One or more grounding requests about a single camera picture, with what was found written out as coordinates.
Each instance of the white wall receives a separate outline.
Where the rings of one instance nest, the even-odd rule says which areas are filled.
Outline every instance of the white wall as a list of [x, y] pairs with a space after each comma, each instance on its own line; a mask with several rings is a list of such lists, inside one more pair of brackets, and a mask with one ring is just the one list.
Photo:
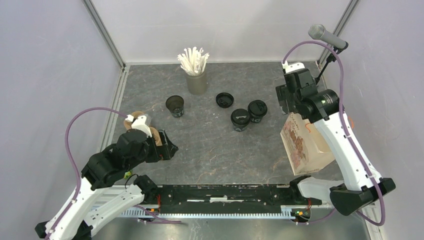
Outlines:
[[[211, 61], [281, 61], [310, 40], [309, 27], [333, 31], [349, 0], [93, 0], [127, 63], [176, 63], [184, 48], [203, 47]], [[291, 60], [317, 60], [303, 46]]]
[[[0, 238], [37, 239], [75, 187], [64, 133], [81, 110], [109, 106], [120, 68], [80, 0], [0, 1]], [[79, 169], [105, 112], [71, 129]]]
[[[384, 197], [388, 240], [422, 239], [424, 3], [361, 1], [341, 37], [346, 112], [372, 163], [396, 190]], [[339, 89], [339, 68], [325, 73]]]

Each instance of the silver microphone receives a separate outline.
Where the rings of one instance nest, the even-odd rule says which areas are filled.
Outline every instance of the silver microphone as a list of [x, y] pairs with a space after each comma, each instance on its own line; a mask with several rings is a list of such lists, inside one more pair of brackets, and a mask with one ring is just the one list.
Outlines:
[[330, 45], [333, 45], [340, 50], [344, 50], [348, 47], [348, 43], [346, 41], [343, 41], [339, 37], [327, 31], [326, 28], [321, 24], [314, 24], [310, 26], [307, 33], [312, 39], [321, 40]]

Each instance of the black plastic lid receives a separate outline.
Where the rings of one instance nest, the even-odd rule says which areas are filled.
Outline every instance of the black plastic lid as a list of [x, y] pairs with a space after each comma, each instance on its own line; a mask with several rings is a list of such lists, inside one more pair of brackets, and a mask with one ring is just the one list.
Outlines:
[[261, 117], [267, 114], [268, 107], [262, 100], [254, 100], [249, 103], [249, 112], [255, 116]]
[[221, 92], [216, 95], [216, 103], [223, 109], [229, 108], [234, 103], [234, 97], [228, 92]]
[[246, 109], [239, 108], [231, 113], [231, 121], [238, 125], [248, 124], [251, 119], [251, 115]]

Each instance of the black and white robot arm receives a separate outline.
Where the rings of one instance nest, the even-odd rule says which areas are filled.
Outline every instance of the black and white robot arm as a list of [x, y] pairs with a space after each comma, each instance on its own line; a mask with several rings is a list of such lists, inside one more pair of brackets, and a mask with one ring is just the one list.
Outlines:
[[[163, 130], [158, 131], [162, 145], [156, 145], [149, 127], [150, 119], [147, 114], [137, 118], [128, 115], [126, 121], [132, 122], [132, 129], [122, 134], [116, 144], [90, 157], [81, 171], [81, 186], [76, 200], [73, 200], [74, 190], [50, 221], [36, 226], [40, 238], [48, 235], [50, 240], [91, 239], [112, 219], [143, 202], [146, 197], [146, 191], [143, 191], [145, 187], [143, 184], [132, 184], [112, 200], [92, 209], [103, 193], [123, 178], [125, 172], [143, 162], [170, 160], [178, 150]], [[62, 213], [63, 217], [52, 229]]]
[[[378, 199], [371, 178], [375, 179], [383, 195], [394, 190], [396, 186], [393, 180], [382, 178], [367, 158], [349, 125], [349, 135], [346, 136], [340, 118], [337, 94], [330, 89], [318, 92], [309, 71], [298, 64], [285, 68], [286, 86], [280, 92], [285, 98], [287, 111], [299, 113], [303, 119], [309, 119], [314, 124], [330, 147], [343, 176], [343, 181], [302, 176], [296, 181], [298, 192], [305, 198], [330, 203], [347, 216]], [[348, 123], [346, 113], [343, 113], [343, 117]], [[372, 173], [371, 176], [367, 174], [348, 138], [355, 143]]]

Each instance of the black-lidded cup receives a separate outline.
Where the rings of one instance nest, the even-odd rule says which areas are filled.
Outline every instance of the black-lidded cup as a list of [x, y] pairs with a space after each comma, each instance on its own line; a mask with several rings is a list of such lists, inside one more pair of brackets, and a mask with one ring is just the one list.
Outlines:
[[174, 118], [179, 118], [184, 114], [184, 99], [178, 95], [170, 96], [165, 105]]
[[247, 110], [250, 114], [250, 121], [252, 123], [259, 123], [267, 114], [268, 107], [262, 100], [254, 100], [249, 103]]
[[243, 132], [249, 125], [250, 114], [246, 109], [236, 109], [231, 113], [232, 128], [237, 132]]

